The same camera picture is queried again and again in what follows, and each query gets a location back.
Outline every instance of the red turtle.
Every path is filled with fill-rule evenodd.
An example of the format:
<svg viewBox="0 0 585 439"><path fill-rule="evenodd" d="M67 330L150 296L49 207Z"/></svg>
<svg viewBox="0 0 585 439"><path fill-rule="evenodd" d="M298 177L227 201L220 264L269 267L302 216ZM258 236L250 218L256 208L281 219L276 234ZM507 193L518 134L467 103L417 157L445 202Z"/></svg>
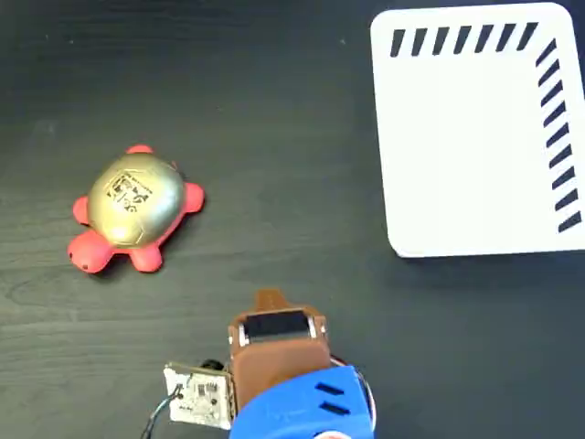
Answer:
<svg viewBox="0 0 585 439"><path fill-rule="evenodd" d="M97 273L122 253L139 272L155 272L163 264L161 244L204 199L203 188L186 183L174 163L157 158L150 146L132 146L73 205L75 219L90 229L69 244L69 258L83 272Z"/></svg>

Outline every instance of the turtle head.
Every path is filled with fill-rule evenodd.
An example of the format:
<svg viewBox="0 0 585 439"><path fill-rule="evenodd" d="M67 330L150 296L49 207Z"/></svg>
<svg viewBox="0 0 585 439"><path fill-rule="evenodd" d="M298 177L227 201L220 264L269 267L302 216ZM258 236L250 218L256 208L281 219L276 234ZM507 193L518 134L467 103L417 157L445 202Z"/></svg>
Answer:
<svg viewBox="0 0 585 439"><path fill-rule="evenodd" d="M148 145L142 145L142 144L131 146L126 150L126 154L137 154L137 153L152 154L153 152L154 152L153 148L151 148Z"/></svg>
<svg viewBox="0 0 585 439"><path fill-rule="evenodd" d="M113 256L112 245L94 230L75 238L68 247L69 258L85 273L103 270Z"/></svg>

